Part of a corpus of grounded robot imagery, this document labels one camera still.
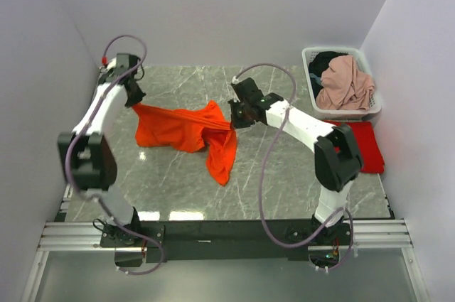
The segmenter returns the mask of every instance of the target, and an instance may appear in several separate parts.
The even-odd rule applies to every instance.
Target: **floor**
[[[176,109],[201,109],[216,101],[226,119],[233,98],[232,77],[241,67],[146,68],[139,86],[147,93],[143,103]],[[303,67],[289,67],[297,81],[294,106],[311,113]],[[286,75],[271,68],[249,72],[266,94],[291,93]],[[107,138],[117,160],[117,182],[143,220],[257,219],[257,187],[262,157],[276,129],[256,124],[237,130],[238,148],[231,178],[217,184],[205,167],[206,152],[183,153],[170,147],[140,148],[134,134],[137,115],[124,109]],[[270,219],[308,218],[316,209],[320,185],[314,175],[314,155],[289,135],[282,135],[270,156],[264,180],[264,210]],[[348,208],[356,218],[390,217],[379,175],[361,173],[350,190]],[[94,203],[71,201],[66,221],[102,217]]]

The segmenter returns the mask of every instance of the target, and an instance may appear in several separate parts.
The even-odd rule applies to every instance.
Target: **red towel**
[[[362,172],[379,174],[384,172],[384,159],[376,143],[375,132],[373,131],[371,122],[328,122],[336,126],[346,123],[353,129],[360,153],[365,162]]]
[[[162,109],[136,104],[139,116],[136,142],[141,147],[172,146],[193,153],[209,145],[205,162],[211,176],[221,185],[229,181],[237,150],[235,130],[225,121],[219,106],[210,101],[204,109]]]

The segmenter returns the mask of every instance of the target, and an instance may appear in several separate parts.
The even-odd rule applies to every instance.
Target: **laundry basket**
[[[343,47],[320,47],[320,48],[305,48],[301,52],[301,56],[304,60],[305,76],[308,83],[309,94],[311,98],[311,104],[313,105],[314,116],[317,119],[358,119],[368,114],[377,114],[381,110],[381,103],[377,92],[370,98],[370,109],[369,110],[324,110],[316,105],[316,98],[313,95],[313,89],[311,87],[310,74],[308,71],[308,65],[320,52],[324,51],[335,51],[339,53],[345,53],[346,55],[352,55],[357,61],[357,67],[360,71],[363,71],[369,75],[372,75],[370,67],[367,64],[365,56],[356,48],[343,48]]]

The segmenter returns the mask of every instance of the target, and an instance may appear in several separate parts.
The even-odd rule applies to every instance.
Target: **white panel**
[[[384,105],[384,186],[433,301],[453,301],[455,0],[387,0],[363,49]]]
[[[58,0],[0,5],[0,300],[10,302],[65,190],[57,136],[83,116],[97,72]]]
[[[97,59],[132,33],[148,44],[148,65],[295,65],[307,46],[360,47],[385,0],[63,1]]]

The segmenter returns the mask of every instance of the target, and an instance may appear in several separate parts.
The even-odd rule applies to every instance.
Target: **orange cloth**
[[[197,111],[162,109],[136,104],[139,116],[136,142],[141,147],[172,146],[193,153],[210,147],[205,162],[211,176],[221,185],[229,181],[237,150],[235,130],[225,121],[219,106],[210,101]]]

